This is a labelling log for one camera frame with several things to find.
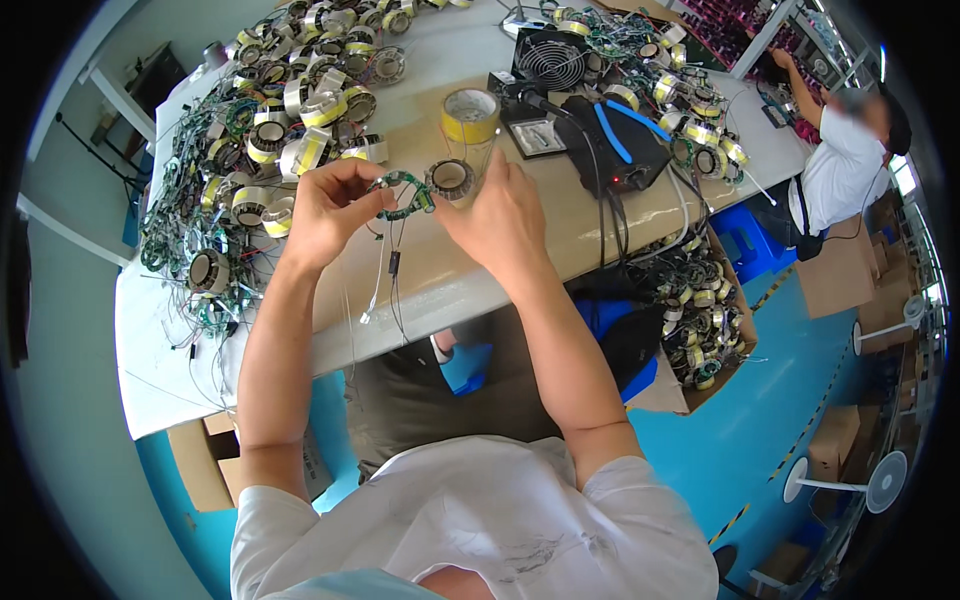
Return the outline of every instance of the white t-shirt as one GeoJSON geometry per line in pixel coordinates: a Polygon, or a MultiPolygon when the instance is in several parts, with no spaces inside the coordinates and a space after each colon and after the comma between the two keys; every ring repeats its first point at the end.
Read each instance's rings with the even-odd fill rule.
{"type": "MultiPolygon", "coordinates": [[[[810,235],[862,212],[890,184],[890,173],[882,166],[886,149],[853,117],[824,107],[820,138],[823,142],[807,159],[800,177],[810,235]]],[[[803,232],[804,211],[795,180],[790,181],[790,214],[803,232]]]]}
{"type": "Polygon", "coordinates": [[[376,567],[418,582],[448,565],[479,573],[497,600],[713,600],[718,589],[703,533],[647,461],[618,458],[580,493],[558,438],[414,448],[323,517],[275,488],[240,493],[236,600],[331,571],[376,567]]]}

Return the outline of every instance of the hand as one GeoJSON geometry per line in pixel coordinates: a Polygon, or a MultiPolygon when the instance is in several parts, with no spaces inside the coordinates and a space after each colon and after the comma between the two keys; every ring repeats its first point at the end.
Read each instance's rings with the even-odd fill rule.
{"type": "Polygon", "coordinates": [[[297,186],[294,223],[283,258],[319,272],[340,255],[350,236],[381,209],[396,209],[394,192],[367,188],[386,171],[360,158],[346,158],[307,171],[297,186]]]}
{"type": "Polygon", "coordinates": [[[537,184],[503,151],[493,149],[483,188],[470,208],[434,196],[434,216],[458,246],[507,289],[531,269],[550,270],[546,222],[537,184]]]}
{"type": "Polygon", "coordinates": [[[790,56],[790,53],[782,48],[774,48],[770,51],[770,55],[774,58],[774,62],[781,69],[789,70],[790,67],[794,66],[793,57],[790,56]]]}

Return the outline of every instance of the black cap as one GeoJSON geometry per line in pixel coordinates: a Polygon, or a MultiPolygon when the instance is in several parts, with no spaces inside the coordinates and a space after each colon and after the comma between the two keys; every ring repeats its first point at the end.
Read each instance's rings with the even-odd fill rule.
{"type": "Polygon", "coordinates": [[[890,109],[890,140],[887,142],[887,150],[895,155],[906,156],[910,150],[910,140],[913,139],[913,130],[906,118],[906,110],[890,93],[886,84],[877,84],[876,87],[890,109]]]}

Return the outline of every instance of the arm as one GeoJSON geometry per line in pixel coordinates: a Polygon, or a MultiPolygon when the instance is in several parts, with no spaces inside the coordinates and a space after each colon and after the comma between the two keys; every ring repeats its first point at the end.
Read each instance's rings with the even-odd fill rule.
{"type": "Polygon", "coordinates": [[[577,488],[621,456],[643,456],[610,367],[546,253],[537,187],[495,149],[473,206],[435,198],[434,215],[516,305],[540,399],[564,433],[577,488]]]}
{"type": "Polygon", "coordinates": [[[310,407],[313,295],[326,265],[393,193],[356,200],[382,168],[338,160],[300,179],[294,223],[244,350],[237,388],[244,487],[264,485],[306,500],[302,442],[310,407]]]}
{"type": "Polygon", "coordinates": [[[797,65],[794,64],[793,57],[781,48],[772,50],[771,54],[773,55],[774,62],[779,67],[786,69],[786,72],[790,76],[790,89],[793,91],[793,97],[797,100],[797,109],[800,111],[800,115],[819,130],[820,117],[824,109],[817,104],[810,94],[810,90],[806,88],[804,76],[797,70],[797,65]]]}

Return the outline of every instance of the workbench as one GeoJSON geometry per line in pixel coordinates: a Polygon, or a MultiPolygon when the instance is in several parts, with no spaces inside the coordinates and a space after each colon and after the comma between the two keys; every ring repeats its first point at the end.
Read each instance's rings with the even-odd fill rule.
{"type": "MultiPolygon", "coordinates": [[[[466,11],[448,8],[440,13],[428,12],[414,20],[409,33],[391,40],[390,43],[406,47],[406,76],[396,85],[374,90],[377,110],[368,129],[385,135],[390,151],[385,165],[388,169],[422,174],[441,158],[463,157],[463,147],[450,142],[448,149],[440,132],[440,103],[449,91],[485,87],[488,72],[509,68],[514,41],[493,26],[503,18],[503,13],[498,4],[487,2],[475,3],[466,11]]],[[[163,165],[172,154],[172,129],[183,114],[182,106],[205,96],[226,69],[230,69],[229,64],[179,85],[157,108],[159,138],[152,196],[161,189],[163,165]]],[[[748,170],[756,181],[769,187],[800,173],[810,147],[791,130],[774,129],[760,112],[763,102],[754,85],[725,74],[714,74],[712,78],[720,91],[733,99],[727,119],[750,155],[748,170]]],[[[580,185],[570,160],[552,156],[523,161],[506,134],[499,135],[494,143],[504,150],[508,160],[520,163],[538,182],[546,215],[547,251],[561,278],[568,280],[595,269],[600,261],[597,202],[580,185]]],[[[485,156],[489,146],[470,148],[468,151],[473,154],[468,155],[468,161],[473,164],[476,153],[485,156]]],[[[482,156],[477,163],[483,163],[482,156]]],[[[701,190],[713,210],[757,192],[749,179],[736,187],[717,180],[703,181],[701,190]]],[[[701,216],[701,204],[682,184],[679,191],[692,223],[701,216]]],[[[293,195],[292,190],[276,191],[277,198],[286,195],[293,195]]],[[[471,199],[472,196],[467,197],[458,204],[468,204],[471,199]]],[[[631,251],[683,226],[678,188],[666,172],[644,192],[625,195],[623,203],[631,251]]],[[[611,261],[616,259],[614,224],[609,212],[605,218],[605,259],[611,261]]],[[[372,226],[382,230],[382,222],[379,223],[372,226]]],[[[466,256],[432,217],[418,212],[405,227],[403,268],[398,283],[409,340],[508,302],[490,274],[466,256]]],[[[381,252],[381,243],[360,229],[340,258],[321,276],[313,315],[311,364],[315,376],[403,344],[388,302],[390,285],[386,273],[371,321],[361,324],[359,320],[371,299],[381,252]]],[[[279,253],[280,249],[267,252],[274,262],[279,253]]],[[[257,264],[258,269],[269,272],[266,258],[257,264]]],[[[171,350],[169,341],[183,339],[190,333],[189,325],[181,323],[176,315],[176,307],[171,307],[171,292],[166,287],[178,284],[159,280],[157,275],[146,271],[138,255],[117,278],[117,365],[124,411],[134,439],[235,405],[237,374],[249,323],[255,315],[253,308],[248,309],[245,321],[249,323],[241,324],[222,346],[221,340],[198,340],[195,358],[190,360],[188,350],[171,350]]]]}

